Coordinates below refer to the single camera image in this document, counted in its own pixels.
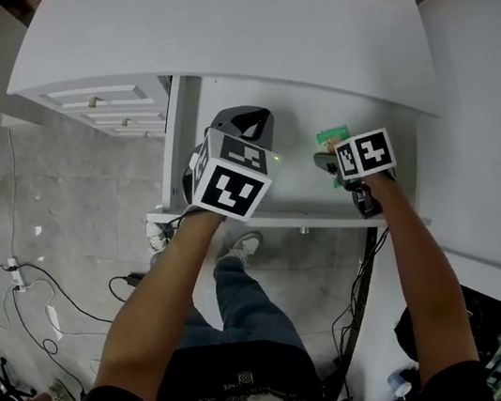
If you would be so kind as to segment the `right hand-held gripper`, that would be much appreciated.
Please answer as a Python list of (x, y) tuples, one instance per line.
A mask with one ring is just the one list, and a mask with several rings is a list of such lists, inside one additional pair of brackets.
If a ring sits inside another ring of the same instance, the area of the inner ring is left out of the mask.
[(315, 153), (313, 158), (318, 168), (334, 177), (336, 185), (351, 193), (362, 217), (382, 213), (363, 178), (381, 173), (395, 180), (396, 157), (386, 129), (349, 137), (335, 145), (331, 153)]

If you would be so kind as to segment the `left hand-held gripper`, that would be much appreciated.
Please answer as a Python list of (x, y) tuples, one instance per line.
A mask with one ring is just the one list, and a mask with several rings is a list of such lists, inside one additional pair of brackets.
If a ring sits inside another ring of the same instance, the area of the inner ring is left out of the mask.
[(186, 203), (246, 222), (281, 168), (274, 116), (263, 107), (237, 106), (212, 121), (183, 174)]

